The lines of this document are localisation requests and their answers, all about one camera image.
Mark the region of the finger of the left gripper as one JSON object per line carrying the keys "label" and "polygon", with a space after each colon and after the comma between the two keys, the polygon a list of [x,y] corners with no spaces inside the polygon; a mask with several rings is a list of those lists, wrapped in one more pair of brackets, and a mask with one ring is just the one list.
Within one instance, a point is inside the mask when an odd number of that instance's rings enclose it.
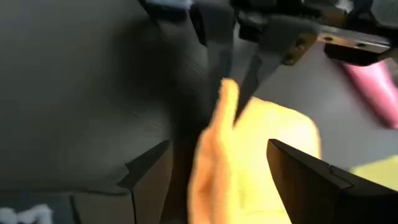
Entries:
{"label": "finger of the left gripper", "polygon": [[297,43],[301,34],[317,35],[317,24],[295,18],[269,19],[240,86],[237,118],[259,85],[283,62],[287,52]]}
{"label": "finger of the left gripper", "polygon": [[368,66],[381,60],[378,53],[333,44],[325,44],[324,53],[332,60],[357,66]]}

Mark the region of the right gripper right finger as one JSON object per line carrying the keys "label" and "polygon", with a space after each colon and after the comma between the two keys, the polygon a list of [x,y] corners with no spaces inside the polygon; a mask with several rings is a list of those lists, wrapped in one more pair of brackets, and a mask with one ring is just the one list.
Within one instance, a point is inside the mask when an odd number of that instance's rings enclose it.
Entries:
{"label": "right gripper right finger", "polygon": [[272,179],[292,223],[397,223],[397,191],[279,140],[267,145]]}

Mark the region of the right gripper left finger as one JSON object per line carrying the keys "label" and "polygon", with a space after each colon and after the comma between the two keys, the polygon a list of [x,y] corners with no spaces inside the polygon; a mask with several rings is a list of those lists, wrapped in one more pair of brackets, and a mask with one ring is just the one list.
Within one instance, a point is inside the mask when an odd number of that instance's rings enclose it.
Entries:
{"label": "right gripper left finger", "polygon": [[78,193],[72,197],[81,224],[160,223],[172,173],[172,143],[162,141],[126,164],[121,194]]}

